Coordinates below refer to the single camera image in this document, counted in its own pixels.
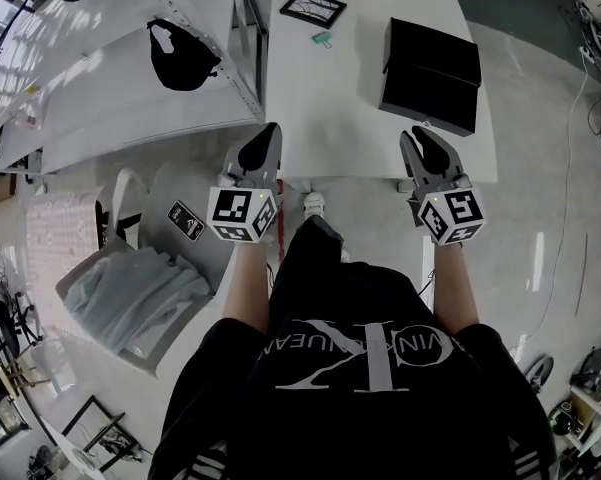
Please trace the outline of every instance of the white desk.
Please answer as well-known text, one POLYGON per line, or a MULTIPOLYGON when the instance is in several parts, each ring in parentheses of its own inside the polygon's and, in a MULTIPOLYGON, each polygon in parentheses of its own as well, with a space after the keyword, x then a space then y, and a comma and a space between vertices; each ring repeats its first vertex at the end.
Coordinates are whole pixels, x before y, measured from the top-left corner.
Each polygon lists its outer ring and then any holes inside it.
MULTIPOLYGON (((384 34, 389 18, 418 23, 471 41, 457 0, 339 0, 348 4, 331 29, 333 48, 316 45, 321 28, 281 15, 273 0, 266 119, 284 136, 284 179, 319 176, 406 178, 400 134, 414 121, 378 109, 384 34)), ((454 146, 473 181, 498 179, 493 127, 484 83, 476 132, 454 146)))

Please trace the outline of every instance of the white shoe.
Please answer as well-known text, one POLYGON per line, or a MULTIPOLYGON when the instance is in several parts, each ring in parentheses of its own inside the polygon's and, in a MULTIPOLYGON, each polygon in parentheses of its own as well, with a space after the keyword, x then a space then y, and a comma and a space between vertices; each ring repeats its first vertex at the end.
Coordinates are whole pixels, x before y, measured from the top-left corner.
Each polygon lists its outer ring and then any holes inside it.
POLYGON ((304 220, 313 215, 324 219, 324 197, 320 192, 311 192, 304 198, 304 220))

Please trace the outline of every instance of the floor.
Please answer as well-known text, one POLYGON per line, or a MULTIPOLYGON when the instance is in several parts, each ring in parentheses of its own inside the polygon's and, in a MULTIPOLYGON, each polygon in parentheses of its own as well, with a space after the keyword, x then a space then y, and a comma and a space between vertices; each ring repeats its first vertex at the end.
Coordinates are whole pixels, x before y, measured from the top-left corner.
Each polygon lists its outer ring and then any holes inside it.
POLYGON ((574 66, 580 65, 577 26, 563 19, 575 0, 458 0, 467 20, 534 44, 574 66))
MULTIPOLYGON (((489 222, 466 245, 465 257, 481 318, 501 333, 520 367, 528 367, 540 353, 556 358, 540 395, 550 409, 566 395, 578 361, 590 347, 601 345, 601 145, 586 121, 601 86, 587 81, 567 126, 584 79, 580 69, 555 52, 502 31, 471 24, 471 32, 480 47, 489 95, 499 182, 480 187, 489 222)), ((598 119, 595 112, 592 117, 598 119)), ((163 162, 215 159, 241 133, 250 130, 170 139, 115 153, 61 171, 48 188, 84 191, 104 186, 106 201, 121 167, 134 168, 150 184, 163 162)), ((19 180, 16 197, 0 204, 0 246, 15 289, 27 289, 23 211, 34 188, 19 180)), ((392 182, 322 179, 313 180, 312 188, 325 195, 327 218, 345 237, 352 261, 394 268, 416 287, 426 282, 430 268, 423 264, 425 233, 414 227, 404 195, 392 182)), ((302 220, 301 204, 302 195, 285 186, 285 246, 302 220)), ((269 247, 274 268, 277 257, 274 240, 269 247)), ((95 394, 112 412, 126 412, 125 427, 144 448, 154 450, 177 376, 220 307, 215 300, 189 323, 156 376, 73 334, 50 333, 30 358, 57 380, 55 387, 31 390, 37 408, 62 428, 95 394)), ((111 477, 141 478, 146 470, 146 463, 120 463, 111 477)))

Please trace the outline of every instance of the folded cloth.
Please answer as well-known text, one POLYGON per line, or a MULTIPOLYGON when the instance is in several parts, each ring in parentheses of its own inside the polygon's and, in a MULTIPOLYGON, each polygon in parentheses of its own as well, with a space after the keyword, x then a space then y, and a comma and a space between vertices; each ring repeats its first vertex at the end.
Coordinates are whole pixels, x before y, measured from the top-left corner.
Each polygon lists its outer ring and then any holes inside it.
POLYGON ((67 292, 64 306, 98 343, 120 353, 133 338, 211 300, 207 280, 186 260, 152 247, 102 258, 67 292))

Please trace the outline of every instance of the white shelf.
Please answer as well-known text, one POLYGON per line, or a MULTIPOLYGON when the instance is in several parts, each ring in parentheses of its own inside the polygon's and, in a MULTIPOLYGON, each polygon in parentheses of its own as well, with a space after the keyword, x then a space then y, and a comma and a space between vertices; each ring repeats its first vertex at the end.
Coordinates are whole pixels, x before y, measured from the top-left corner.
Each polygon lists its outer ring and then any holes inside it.
POLYGON ((32 84, 52 79, 107 44, 143 28, 158 0, 49 0, 0 55, 0 126, 26 102, 32 84))
POLYGON ((584 443, 572 433, 567 435, 567 439, 569 439, 569 441, 580 452, 578 454, 578 457, 581 457, 601 439, 601 404, 599 404, 589 394, 585 393, 582 389, 580 389, 577 386, 571 386, 571 392, 577 397, 579 397, 589 407, 591 407, 591 409, 593 409, 596 412, 599 418, 598 420, 593 420, 591 424, 591 434, 584 443))
MULTIPOLYGON (((226 49, 233 0, 194 2, 207 17, 220 46, 226 49)), ((182 130, 204 129, 212 124, 210 119, 219 119, 219 125, 254 121, 237 95, 240 101, 230 91, 220 91, 229 88, 224 77, 210 77, 193 92, 179 93, 162 86, 151 64, 146 30, 150 19, 75 63, 47 86, 55 85, 50 90, 41 130, 8 122, 1 137, 0 168, 41 147, 43 169, 48 172, 129 144, 182 130), (209 98, 205 101, 203 94, 207 92, 209 98), (227 95, 226 101, 218 101, 220 94, 227 95)))

